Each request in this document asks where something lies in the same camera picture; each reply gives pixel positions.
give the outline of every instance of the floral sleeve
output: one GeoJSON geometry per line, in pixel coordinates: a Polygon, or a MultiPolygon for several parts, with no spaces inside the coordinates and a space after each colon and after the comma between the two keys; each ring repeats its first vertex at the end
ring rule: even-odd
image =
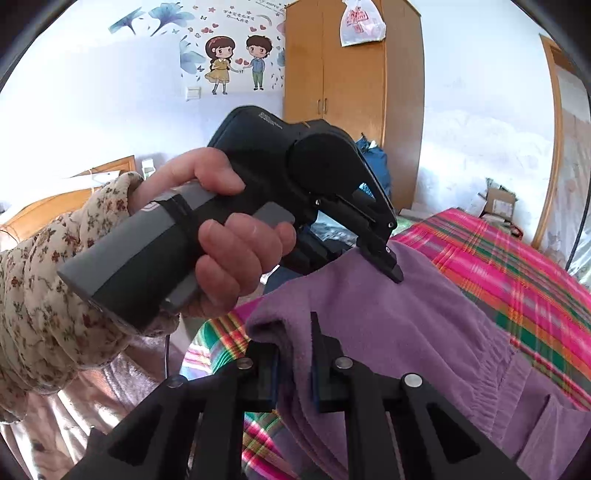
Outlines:
{"type": "MultiPolygon", "coordinates": [[[[130,332],[69,291],[57,269],[125,221],[128,194],[140,182],[137,173],[120,176],[82,209],[0,254],[1,422],[24,418],[27,392],[57,392],[79,369],[102,367],[126,348],[130,332]]],[[[177,325],[178,318],[162,314],[148,335],[177,325]]]]}

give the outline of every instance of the wooden wardrobe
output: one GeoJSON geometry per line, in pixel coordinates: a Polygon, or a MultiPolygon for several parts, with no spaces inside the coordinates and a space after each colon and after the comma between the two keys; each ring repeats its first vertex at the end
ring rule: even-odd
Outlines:
{"type": "Polygon", "coordinates": [[[354,140],[361,134],[388,154],[392,203],[410,207],[424,114],[420,15],[405,0],[374,0],[386,40],[340,44],[342,0],[298,0],[286,9],[287,122],[323,118],[354,140]]]}

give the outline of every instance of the blue flower sticker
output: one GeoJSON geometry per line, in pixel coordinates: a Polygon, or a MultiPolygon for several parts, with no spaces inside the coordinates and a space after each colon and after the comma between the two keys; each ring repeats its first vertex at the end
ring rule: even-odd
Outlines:
{"type": "Polygon", "coordinates": [[[123,27],[129,27],[135,35],[136,33],[135,33],[133,26],[131,25],[131,22],[133,22],[133,20],[138,18],[140,15],[143,15],[144,13],[145,12],[141,11],[141,7],[139,7],[138,9],[132,11],[130,14],[125,15],[121,20],[112,24],[109,27],[109,31],[111,32],[111,34],[113,34],[117,31],[119,31],[123,27]]]}
{"type": "Polygon", "coordinates": [[[180,50],[181,50],[181,68],[191,74],[197,73],[197,66],[196,63],[203,63],[206,58],[203,55],[200,55],[196,51],[186,51],[189,47],[190,43],[185,41],[187,36],[185,35],[180,42],[180,50]]]}
{"type": "Polygon", "coordinates": [[[285,66],[285,49],[282,49],[279,52],[279,56],[277,57],[277,64],[280,67],[284,67],[285,66]]]}
{"type": "Polygon", "coordinates": [[[150,16],[160,20],[160,25],[150,36],[153,37],[158,30],[169,23],[174,23],[179,27],[186,27],[187,20],[195,19],[193,14],[190,14],[189,12],[181,12],[181,9],[182,6],[180,5],[180,2],[177,2],[175,4],[160,4],[159,7],[150,10],[150,16]]]}

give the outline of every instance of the plaid bedspread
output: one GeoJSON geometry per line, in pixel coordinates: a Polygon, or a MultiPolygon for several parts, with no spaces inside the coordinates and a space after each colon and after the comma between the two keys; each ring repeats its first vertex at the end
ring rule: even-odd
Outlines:
{"type": "MultiPolygon", "coordinates": [[[[591,410],[591,295],[558,265],[460,210],[412,226],[395,240],[425,256],[474,301],[540,371],[591,410]]],[[[246,351],[243,320],[256,301],[205,323],[181,373],[197,378],[246,351]]],[[[245,417],[243,467],[249,478],[298,478],[277,449],[275,414],[245,417]]]]}

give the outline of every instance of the black strap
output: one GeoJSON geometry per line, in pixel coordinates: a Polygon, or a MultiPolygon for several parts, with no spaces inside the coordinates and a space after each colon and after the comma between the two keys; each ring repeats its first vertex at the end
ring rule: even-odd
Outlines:
{"type": "Polygon", "coordinates": [[[193,221],[193,211],[184,199],[184,197],[177,193],[167,200],[155,200],[166,212],[171,216],[180,229],[184,232],[187,238],[187,245],[191,249],[194,257],[198,258],[202,255],[201,249],[198,247],[197,233],[202,222],[193,221]]]}

